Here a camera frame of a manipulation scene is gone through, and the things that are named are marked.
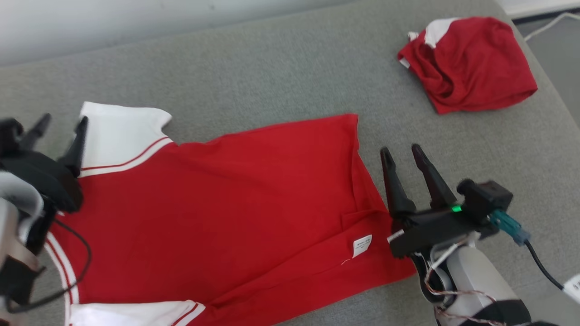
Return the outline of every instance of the garment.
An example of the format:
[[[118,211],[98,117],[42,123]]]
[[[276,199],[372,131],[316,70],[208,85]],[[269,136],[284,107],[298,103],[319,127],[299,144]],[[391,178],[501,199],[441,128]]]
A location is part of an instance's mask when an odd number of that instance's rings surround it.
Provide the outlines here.
[[[538,90],[510,25],[492,17],[438,19],[398,53],[439,114],[494,110]]]
[[[178,146],[156,108],[85,103],[81,114],[85,202],[59,219],[93,262],[67,323],[117,314],[124,325],[270,325],[414,274],[390,254],[356,115]],[[51,232],[67,285],[86,252],[58,225]]]

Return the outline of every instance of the red stripe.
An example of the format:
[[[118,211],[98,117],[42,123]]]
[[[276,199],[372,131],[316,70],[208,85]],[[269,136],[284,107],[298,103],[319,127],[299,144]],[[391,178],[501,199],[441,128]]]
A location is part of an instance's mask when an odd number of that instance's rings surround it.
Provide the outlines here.
[[[90,167],[90,168],[82,168],[81,170],[82,170],[82,171],[86,171],[86,170],[94,170],[94,169],[116,168],[116,167],[119,167],[119,166],[123,166],[123,165],[129,164],[129,163],[133,162],[134,160],[136,160],[136,159],[140,158],[141,156],[143,156],[143,154],[145,154],[145,153],[146,153],[146,152],[147,152],[147,151],[148,151],[150,148],[152,148],[152,147],[153,147],[155,144],[157,144],[157,143],[159,143],[160,141],[162,141],[162,140],[164,140],[164,139],[167,139],[167,138],[169,138],[169,137],[165,136],[165,137],[163,137],[163,138],[160,138],[160,139],[156,140],[156,141],[155,141],[153,144],[149,145],[149,147],[145,148],[145,150],[144,150],[144,151],[143,151],[141,154],[137,155],[137,156],[136,156],[135,158],[133,158],[132,160],[129,160],[129,161],[127,161],[127,162],[123,163],[123,164],[103,165],[103,166],[92,166],[92,167]]]
[[[178,324],[178,323],[179,323],[179,322],[180,322],[182,319],[184,319],[184,318],[185,318],[185,316],[187,316],[187,315],[189,315],[190,313],[192,313],[192,312],[195,310],[195,308],[197,308],[197,306],[198,306],[198,304],[197,304],[197,302],[196,302],[196,303],[195,303],[195,306],[193,306],[193,308],[191,308],[191,310],[190,310],[189,312],[187,312],[187,313],[185,313],[183,316],[179,317],[179,319],[178,319],[178,320],[176,320],[176,321],[175,321],[173,324],[171,324],[171,326],[175,326],[175,325],[177,325],[177,324]]]
[[[60,264],[60,268],[63,269],[63,274],[64,274],[64,280],[66,281],[66,286],[69,287],[71,286],[70,280],[68,279],[68,274],[67,274],[67,270],[64,268],[64,264],[62,262],[62,260],[60,260],[59,254],[56,252],[54,246],[50,243],[50,240],[46,240],[45,242],[46,244],[48,244],[48,246],[50,247],[50,249],[52,250],[52,253],[55,255],[56,260],[58,260],[58,264]],[[70,301],[69,304],[73,303],[73,295],[71,293],[68,294],[68,300]]]

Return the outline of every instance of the teal connector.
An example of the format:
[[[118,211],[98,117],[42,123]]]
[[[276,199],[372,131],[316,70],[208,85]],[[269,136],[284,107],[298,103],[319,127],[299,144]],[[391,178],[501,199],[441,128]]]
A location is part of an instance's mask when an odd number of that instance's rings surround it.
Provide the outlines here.
[[[521,224],[512,219],[506,212],[496,209],[490,214],[490,221],[498,229],[508,233],[518,246],[523,246],[531,238],[529,232],[521,228]]]

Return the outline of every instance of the care label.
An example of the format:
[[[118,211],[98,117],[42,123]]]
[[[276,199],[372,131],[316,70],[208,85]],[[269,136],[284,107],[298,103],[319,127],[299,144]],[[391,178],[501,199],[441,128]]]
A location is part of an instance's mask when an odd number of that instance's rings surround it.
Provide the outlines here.
[[[395,240],[396,238],[399,238],[403,234],[405,234],[405,231],[403,229],[401,229],[401,230],[391,234],[391,236],[387,238],[387,242],[391,243],[391,241]]]
[[[361,253],[367,251],[368,246],[371,245],[371,240],[372,240],[372,234],[369,234],[368,236],[364,237],[364,238],[360,238],[358,240],[355,240],[353,242],[353,258],[355,258],[356,256],[360,255]]]
[[[569,279],[564,284],[564,293],[580,304],[580,274]]]

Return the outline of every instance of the white wall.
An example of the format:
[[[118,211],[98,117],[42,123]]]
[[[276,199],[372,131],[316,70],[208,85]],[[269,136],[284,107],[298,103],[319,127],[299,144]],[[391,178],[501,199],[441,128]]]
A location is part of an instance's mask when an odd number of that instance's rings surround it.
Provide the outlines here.
[[[0,66],[350,1],[0,0]],[[497,1],[514,17],[580,6],[580,0]]]

